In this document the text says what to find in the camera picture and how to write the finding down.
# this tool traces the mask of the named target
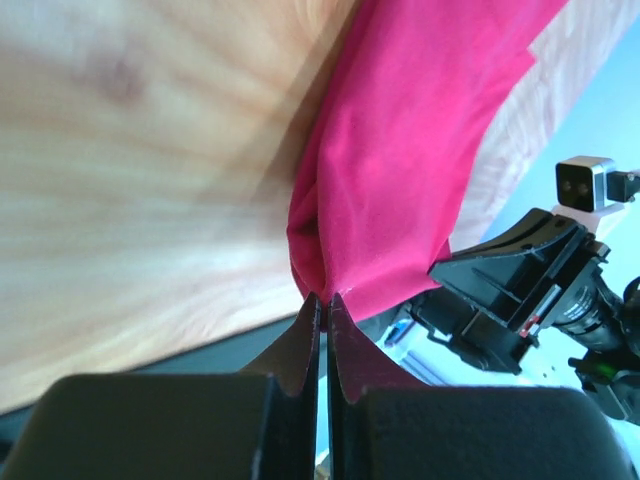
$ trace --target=fabric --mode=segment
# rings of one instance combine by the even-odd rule
[[[565,2],[362,2],[291,200],[303,295],[359,320],[437,286],[482,136]]]

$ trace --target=wooden surface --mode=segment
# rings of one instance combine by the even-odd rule
[[[572,0],[536,42],[454,245],[484,232],[638,3]],[[0,1],[0,411],[297,310],[289,195],[352,7]]]

